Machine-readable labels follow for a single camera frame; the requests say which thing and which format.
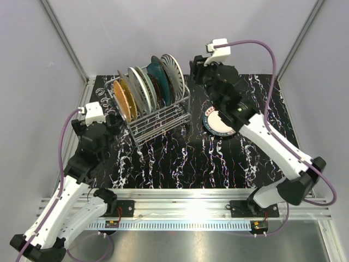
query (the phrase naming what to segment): gray wall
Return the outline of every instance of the gray wall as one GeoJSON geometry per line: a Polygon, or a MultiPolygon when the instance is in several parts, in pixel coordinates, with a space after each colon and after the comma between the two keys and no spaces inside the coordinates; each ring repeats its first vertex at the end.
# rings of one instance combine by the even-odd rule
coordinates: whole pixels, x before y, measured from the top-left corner
{"type": "Polygon", "coordinates": [[[0,1],[0,260],[35,221],[57,179],[62,125],[83,82],[39,1],[0,1]]]}
{"type": "MultiPolygon", "coordinates": [[[[301,148],[327,161],[324,174],[338,192],[330,209],[343,248],[349,244],[348,10],[347,0],[325,2],[280,83],[301,148]]],[[[332,197],[324,183],[316,193],[332,197]]]]}
{"type": "MultiPolygon", "coordinates": [[[[170,53],[189,73],[215,38],[258,39],[285,60],[316,0],[50,0],[88,75],[126,72],[170,53]]],[[[236,46],[227,63],[240,73],[271,73],[262,47],[236,46]]]]}

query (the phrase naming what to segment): dish rack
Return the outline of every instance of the dish rack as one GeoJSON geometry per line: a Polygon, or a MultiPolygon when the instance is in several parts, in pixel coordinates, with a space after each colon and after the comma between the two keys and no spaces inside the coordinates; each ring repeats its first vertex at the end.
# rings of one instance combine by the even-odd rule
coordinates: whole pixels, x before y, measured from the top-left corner
{"type": "MultiPolygon", "coordinates": [[[[118,110],[120,106],[115,97],[114,88],[111,87],[112,83],[119,78],[120,77],[111,79],[104,84],[104,87],[107,89],[118,110]]],[[[138,118],[131,122],[127,122],[123,117],[124,123],[126,124],[138,150],[141,149],[141,146],[144,143],[156,138],[158,135],[164,134],[173,128],[190,122],[190,91],[185,84],[184,87],[184,97],[169,106],[157,109],[156,112],[144,115],[143,117],[138,115],[138,118]]]]}

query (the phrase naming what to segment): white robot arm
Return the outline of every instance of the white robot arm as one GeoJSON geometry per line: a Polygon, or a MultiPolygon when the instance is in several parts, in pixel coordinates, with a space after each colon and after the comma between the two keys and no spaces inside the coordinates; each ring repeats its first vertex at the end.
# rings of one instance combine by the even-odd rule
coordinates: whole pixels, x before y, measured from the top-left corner
{"type": "Polygon", "coordinates": [[[60,262],[69,245],[94,220],[116,212],[117,196],[113,191],[100,188],[90,201],[71,218],[68,215],[95,177],[95,170],[103,164],[109,154],[109,146],[119,132],[120,119],[114,115],[104,116],[98,102],[79,108],[85,115],[84,121],[73,120],[72,125],[80,137],[75,154],[64,169],[64,187],[59,196],[59,188],[35,223],[23,234],[15,235],[10,244],[18,251],[25,245],[23,255],[33,262],[60,262]],[[48,219],[41,229],[39,224],[46,214],[48,219]]]}
{"type": "Polygon", "coordinates": [[[326,163],[321,157],[312,158],[301,152],[271,125],[267,128],[264,115],[236,91],[234,86],[239,83],[240,76],[235,67],[223,65],[230,55],[228,45],[227,39],[215,39],[208,44],[207,52],[212,55],[206,58],[196,56],[190,61],[190,77],[204,86],[221,120],[254,142],[285,175],[275,183],[256,189],[246,201],[247,208],[256,216],[259,211],[279,202],[299,205],[319,179],[314,169],[322,171],[326,163]]]}

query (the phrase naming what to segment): black and white marble tabletop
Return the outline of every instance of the black and white marble tabletop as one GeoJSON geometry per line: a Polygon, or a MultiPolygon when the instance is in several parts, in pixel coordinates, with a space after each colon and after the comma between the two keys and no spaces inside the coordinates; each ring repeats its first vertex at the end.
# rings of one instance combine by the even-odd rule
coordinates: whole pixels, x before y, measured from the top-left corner
{"type": "MultiPolygon", "coordinates": [[[[105,113],[115,114],[104,83],[115,76],[97,76],[91,102],[100,101],[105,113]]],[[[241,75],[237,89],[261,111],[270,75],[241,75]]],[[[208,132],[202,116],[211,106],[204,89],[187,79],[191,92],[190,129],[181,126],[147,142],[138,151],[127,128],[111,148],[104,170],[93,187],[109,188],[253,188],[282,178],[279,167],[253,142],[236,134],[219,137],[208,132]]],[[[269,121],[297,146],[278,83],[269,108],[269,121]]]]}

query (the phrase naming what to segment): decorative plate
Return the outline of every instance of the decorative plate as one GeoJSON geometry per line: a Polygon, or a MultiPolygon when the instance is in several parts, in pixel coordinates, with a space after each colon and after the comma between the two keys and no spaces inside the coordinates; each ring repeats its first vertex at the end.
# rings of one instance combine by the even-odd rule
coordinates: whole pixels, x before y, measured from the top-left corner
{"type": "Polygon", "coordinates": [[[161,64],[159,64],[158,62],[150,63],[147,66],[147,71],[159,83],[161,97],[165,101],[165,105],[171,105],[170,86],[161,64]]]}
{"type": "Polygon", "coordinates": [[[164,73],[166,75],[167,82],[169,83],[169,88],[170,88],[170,92],[171,92],[171,103],[174,103],[176,101],[176,91],[175,91],[175,88],[173,87],[173,82],[172,82],[172,79],[170,78],[170,74],[167,71],[167,68],[165,67],[165,65],[161,61],[161,59],[159,59],[156,56],[152,56],[152,63],[153,62],[159,63],[161,65],[161,67],[163,68],[164,73]]]}
{"type": "Polygon", "coordinates": [[[127,69],[127,72],[129,73],[129,78],[131,80],[131,82],[134,84],[134,86],[140,90],[142,96],[143,96],[143,101],[146,103],[146,112],[147,114],[150,114],[152,112],[152,104],[151,104],[151,98],[148,94],[146,85],[144,84],[142,78],[140,77],[140,75],[137,73],[137,71],[132,68],[129,67],[127,69]]]}
{"type": "Polygon", "coordinates": [[[202,121],[207,130],[214,135],[230,136],[236,133],[234,129],[223,123],[218,115],[218,111],[214,110],[213,106],[205,111],[202,121]]]}
{"type": "Polygon", "coordinates": [[[127,98],[122,91],[122,87],[118,81],[114,81],[114,94],[116,97],[116,101],[118,103],[118,107],[121,115],[127,120],[127,122],[131,121],[131,112],[129,108],[129,103],[127,102],[127,98]]]}
{"type": "Polygon", "coordinates": [[[135,99],[137,108],[138,108],[138,112],[140,113],[141,116],[143,116],[143,110],[145,110],[145,105],[144,102],[141,98],[141,96],[139,95],[139,93],[137,92],[136,88],[134,87],[134,85],[132,84],[132,82],[130,81],[130,79],[125,76],[124,74],[122,74],[119,70],[118,70],[118,74],[120,76],[120,79],[123,79],[127,85],[127,87],[130,89],[132,96],[135,99]]]}
{"type": "Polygon", "coordinates": [[[130,89],[128,88],[126,81],[123,78],[119,79],[119,84],[121,85],[122,90],[124,91],[124,94],[127,98],[127,102],[130,106],[131,115],[134,120],[137,119],[137,106],[135,99],[133,98],[130,89]]]}
{"type": "Polygon", "coordinates": [[[151,80],[149,79],[148,75],[143,72],[143,70],[139,67],[135,67],[135,70],[137,71],[138,75],[140,75],[141,79],[143,80],[144,84],[146,85],[148,94],[151,98],[151,104],[152,104],[152,111],[155,112],[157,109],[157,94],[155,93],[155,89],[153,87],[153,84],[151,80]]]}
{"type": "Polygon", "coordinates": [[[174,85],[174,89],[176,91],[176,100],[182,99],[184,97],[185,89],[184,76],[178,62],[173,56],[167,53],[161,57],[161,61],[164,63],[167,71],[169,72],[170,78],[174,85]]]}
{"type": "Polygon", "coordinates": [[[155,79],[155,77],[153,77],[152,75],[150,75],[149,73],[147,73],[147,76],[149,77],[149,79],[151,80],[153,87],[155,89],[155,93],[157,94],[157,99],[158,99],[158,106],[159,108],[162,108],[165,105],[165,101],[163,100],[163,97],[161,95],[161,90],[159,87],[159,83],[158,81],[155,79]]]}

